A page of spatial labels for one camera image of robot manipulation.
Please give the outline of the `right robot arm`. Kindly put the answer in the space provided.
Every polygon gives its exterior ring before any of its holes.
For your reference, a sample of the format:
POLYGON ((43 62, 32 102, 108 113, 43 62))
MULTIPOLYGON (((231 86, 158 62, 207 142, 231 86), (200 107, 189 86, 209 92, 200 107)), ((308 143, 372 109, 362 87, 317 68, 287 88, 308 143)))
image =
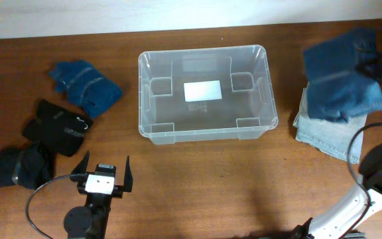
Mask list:
POLYGON ((309 219, 302 238, 343 238, 382 210, 382 144, 361 156, 367 115, 382 110, 378 52, 315 46, 303 53, 308 80, 294 119, 296 140, 346 162, 355 185, 331 209, 309 219))

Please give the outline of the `dark blue jeans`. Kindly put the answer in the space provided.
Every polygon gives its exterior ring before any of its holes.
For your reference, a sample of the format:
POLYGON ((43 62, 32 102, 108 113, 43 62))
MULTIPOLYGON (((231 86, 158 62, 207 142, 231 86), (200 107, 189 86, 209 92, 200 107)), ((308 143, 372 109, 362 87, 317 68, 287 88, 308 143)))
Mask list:
POLYGON ((303 52, 311 119, 347 122, 382 110, 377 81, 359 73, 357 66, 377 56, 376 32, 354 29, 303 52))

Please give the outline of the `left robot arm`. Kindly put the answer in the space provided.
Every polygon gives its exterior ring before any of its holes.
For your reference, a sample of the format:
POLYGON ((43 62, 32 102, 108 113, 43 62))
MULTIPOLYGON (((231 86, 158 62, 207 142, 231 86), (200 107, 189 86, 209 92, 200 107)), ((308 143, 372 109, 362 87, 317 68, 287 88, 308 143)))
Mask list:
POLYGON ((104 239, 112 199, 122 198, 133 188, 129 160, 126 160, 123 184, 116 185, 116 167, 98 164, 95 171, 88 172, 89 158, 90 153, 86 153, 70 176, 70 180, 77 184, 78 192, 86 196, 86 202, 71 209, 64 218, 69 239, 104 239))

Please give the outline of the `teal blue garment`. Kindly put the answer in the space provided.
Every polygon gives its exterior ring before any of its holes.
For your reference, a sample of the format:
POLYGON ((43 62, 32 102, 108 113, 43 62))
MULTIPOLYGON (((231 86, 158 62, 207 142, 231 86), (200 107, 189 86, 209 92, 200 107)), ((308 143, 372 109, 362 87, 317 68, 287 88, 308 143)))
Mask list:
POLYGON ((106 112, 123 92, 85 60, 58 62, 48 75, 56 82, 56 92, 64 92, 67 100, 96 118, 106 112))

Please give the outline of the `light blue jeans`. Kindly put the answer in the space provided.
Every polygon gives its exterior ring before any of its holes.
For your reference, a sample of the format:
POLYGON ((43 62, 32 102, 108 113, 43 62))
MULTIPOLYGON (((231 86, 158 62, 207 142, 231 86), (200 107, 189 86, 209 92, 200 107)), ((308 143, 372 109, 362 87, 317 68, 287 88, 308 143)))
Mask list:
POLYGON ((347 123, 310 119, 306 88, 304 88, 299 111, 293 121, 293 126, 297 128, 295 139, 332 157, 346 161, 350 141, 354 134, 365 125, 366 119, 367 115, 351 118, 347 123))

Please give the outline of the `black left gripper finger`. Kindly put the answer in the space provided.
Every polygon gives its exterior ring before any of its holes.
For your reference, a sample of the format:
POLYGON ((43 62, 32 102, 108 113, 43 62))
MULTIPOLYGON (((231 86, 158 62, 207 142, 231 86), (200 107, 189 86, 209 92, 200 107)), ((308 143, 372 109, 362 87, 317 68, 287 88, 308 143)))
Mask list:
POLYGON ((84 181, 87 176, 87 167, 90 158, 90 152, 87 151, 83 159, 72 170, 70 180, 71 181, 84 181))
POLYGON ((127 156, 124 181, 123 181, 123 192, 131 193, 132 188, 133 188, 133 176, 131 172, 129 156, 127 156))

